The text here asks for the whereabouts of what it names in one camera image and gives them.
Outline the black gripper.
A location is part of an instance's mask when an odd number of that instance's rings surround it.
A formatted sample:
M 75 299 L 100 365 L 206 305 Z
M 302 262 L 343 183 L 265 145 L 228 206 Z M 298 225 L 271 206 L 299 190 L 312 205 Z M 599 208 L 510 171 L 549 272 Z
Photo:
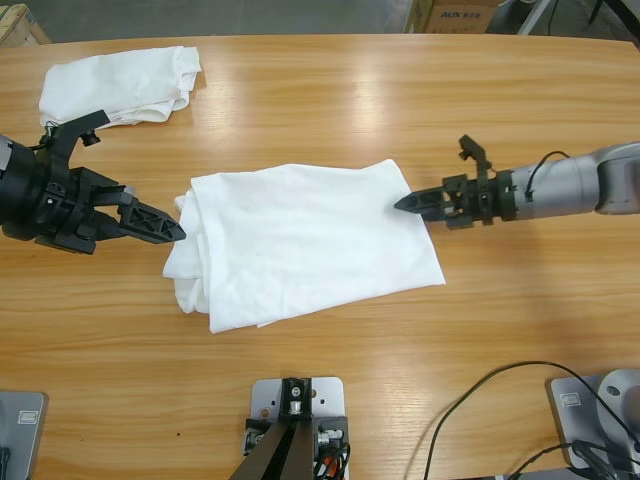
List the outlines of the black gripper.
M 140 202 L 133 191 L 85 167 L 71 168 L 77 142 L 49 141 L 32 149 L 1 142 L 1 230 L 5 236 L 72 253 L 93 254 L 96 243 L 132 237 L 153 244 L 184 240 L 169 214 Z M 98 211 L 118 206 L 119 222 Z
M 466 175 L 448 177 L 443 180 L 442 188 L 411 192 L 394 207 L 421 214 L 425 222 L 445 221 L 450 230 L 472 227 L 478 221 L 492 225 L 495 218 L 515 219 L 515 187 L 510 172 L 498 172 L 491 179 L 469 179 Z M 445 201 L 443 192 L 448 197 Z

